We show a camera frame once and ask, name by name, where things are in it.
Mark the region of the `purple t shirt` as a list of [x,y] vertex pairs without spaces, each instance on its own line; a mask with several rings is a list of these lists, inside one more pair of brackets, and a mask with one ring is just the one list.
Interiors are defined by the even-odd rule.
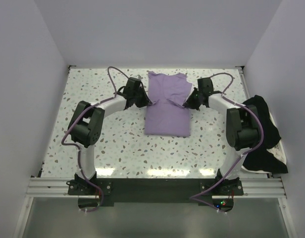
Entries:
[[152,105],[147,107],[146,135],[179,136],[190,135],[190,111],[183,107],[192,89],[192,83],[182,73],[166,75],[148,73],[148,97]]

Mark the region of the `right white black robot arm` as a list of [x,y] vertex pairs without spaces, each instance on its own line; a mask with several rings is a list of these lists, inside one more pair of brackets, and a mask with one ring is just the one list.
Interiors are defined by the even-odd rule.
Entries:
[[221,195],[232,189],[231,180],[239,178],[246,156],[259,148],[264,139],[262,124],[255,106],[245,106],[225,96],[224,91],[215,91],[210,77],[199,78],[198,86],[187,98],[185,108],[199,110],[206,106],[223,115],[225,137],[229,145],[226,159],[217,171],[215,190]]

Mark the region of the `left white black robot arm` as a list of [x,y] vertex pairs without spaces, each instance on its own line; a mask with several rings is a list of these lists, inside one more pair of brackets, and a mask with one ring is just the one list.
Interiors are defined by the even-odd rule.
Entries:
[[126,85],[117,90],[113,97],[97,103],[78,103],[61,144],[77,148],[75,180],[85,194],[94,193],[98,187],[94,150],[101,136],[104,119],[133,105],[138,108],[152,105],[142,81],[133,77],[128,78]]

